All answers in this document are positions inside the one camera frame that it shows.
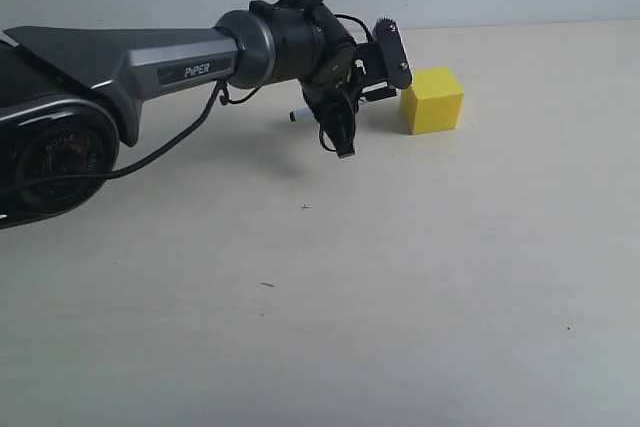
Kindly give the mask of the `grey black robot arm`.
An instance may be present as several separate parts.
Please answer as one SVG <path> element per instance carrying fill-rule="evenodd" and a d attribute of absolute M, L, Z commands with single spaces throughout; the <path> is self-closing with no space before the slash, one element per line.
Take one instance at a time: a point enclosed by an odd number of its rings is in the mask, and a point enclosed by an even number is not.
<path fill-rule="evenodd" d="M 379 19 L 357 41 L 321 0 L 254 1 L 210 28 L 69 29 L 22 26 L 1 43 L 1 225 L 63 215 L 105 182 L 133 146 L 153 99 L 211 85 L 231 103 L 287 81 L 300 84 L 322 146 L 354 154 L 362 101 L 390 98 L 412 73 L 399 29 Z"/>

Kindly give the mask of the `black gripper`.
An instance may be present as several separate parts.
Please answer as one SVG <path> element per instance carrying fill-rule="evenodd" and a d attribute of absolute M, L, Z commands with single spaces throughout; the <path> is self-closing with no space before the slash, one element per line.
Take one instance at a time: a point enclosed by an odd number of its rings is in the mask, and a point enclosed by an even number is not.
<path fill-rule="evenodd" d="M 376 41 L 358 45 L 347 82 L 347 95 L 327 105 L 319 121 L 321 147 L 339 159 L 355 151 L 356 112 L 353 102 L 377 102 L 397 96 L 397 89 L 386 80 L 386 69 Z"/>

